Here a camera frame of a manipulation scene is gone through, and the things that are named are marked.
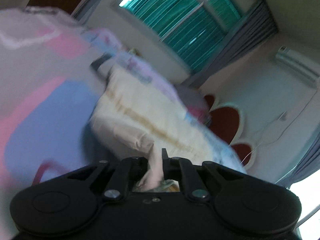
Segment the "cream quilted jacket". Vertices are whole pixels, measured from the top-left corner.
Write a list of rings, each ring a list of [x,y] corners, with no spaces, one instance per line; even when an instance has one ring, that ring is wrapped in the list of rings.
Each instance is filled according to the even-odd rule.
[[[170,157],[200,165],[217,160],[227,146],[188,111],[152,85],[120,67],[108,72],[107,85],[91,116],[91,128],[102,143],[113,139],[148,160],[148,170],[137,184],[139,191],[159,187],[164,179],[162,149]]]

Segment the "stack of folded clothes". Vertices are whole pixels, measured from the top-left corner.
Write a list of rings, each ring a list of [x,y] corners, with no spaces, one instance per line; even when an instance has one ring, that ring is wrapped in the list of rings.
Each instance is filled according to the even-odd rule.
[[[209,114],[209,106],[204,96],[196,89],[183,85],[175,85],[177,94],[186,106],[188,113],[192,115],[199,123],[209,126],[211,117]]]

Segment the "red white heart headboard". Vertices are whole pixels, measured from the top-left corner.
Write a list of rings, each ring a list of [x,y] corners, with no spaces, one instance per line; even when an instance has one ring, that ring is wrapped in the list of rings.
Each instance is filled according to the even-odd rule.
[[[226,142],[238,155],[243,167],[249,170],[256,155],[257,145],[243,138],[245,115],[234,103],[219,103],[214,94],[207,94],[204,100],[209,107],[210,124],[208,128]]]

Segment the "pink lilac blanket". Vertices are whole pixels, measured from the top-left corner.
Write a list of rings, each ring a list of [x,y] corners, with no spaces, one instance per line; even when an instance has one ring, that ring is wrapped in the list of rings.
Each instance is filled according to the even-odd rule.
[[[182,103],[174,85],[140,57],[119,51],[113,55],[109,61],[112,62],[113,65],[116,64],[124,68],[143,83],[152,85],[172,102]]]

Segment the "patterned blue pink bedsheet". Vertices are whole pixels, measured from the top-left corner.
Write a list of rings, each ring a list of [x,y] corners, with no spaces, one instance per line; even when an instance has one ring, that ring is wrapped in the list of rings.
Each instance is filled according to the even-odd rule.
[[[14,191],[112,158],[88,126],[105,87],[91,63],[120,50],[60,9],[1,10],[1,239],[14,233]]]

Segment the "window with green curtain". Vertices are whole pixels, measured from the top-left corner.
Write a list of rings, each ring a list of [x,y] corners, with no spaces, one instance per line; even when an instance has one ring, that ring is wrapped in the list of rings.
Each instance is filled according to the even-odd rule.
[[[175,53],[190,74],[203,70],[243,16],[234,0],[115,0],[114,6]]]

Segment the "grey right curtain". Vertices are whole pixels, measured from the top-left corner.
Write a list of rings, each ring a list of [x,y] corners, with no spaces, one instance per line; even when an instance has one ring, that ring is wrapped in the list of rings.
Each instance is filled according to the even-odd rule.
[[[207,65],[182,82],[201,87],[206,80],[279,32],[266,0],[257,0],[218,45]]]

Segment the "white wall air conditioner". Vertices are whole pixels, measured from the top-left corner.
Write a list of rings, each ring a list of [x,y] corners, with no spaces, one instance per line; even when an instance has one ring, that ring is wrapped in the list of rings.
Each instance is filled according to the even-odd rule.
[[[281,46],[278,49],[275,59],[310,87],[319,88],[318,62],[286,46]]]

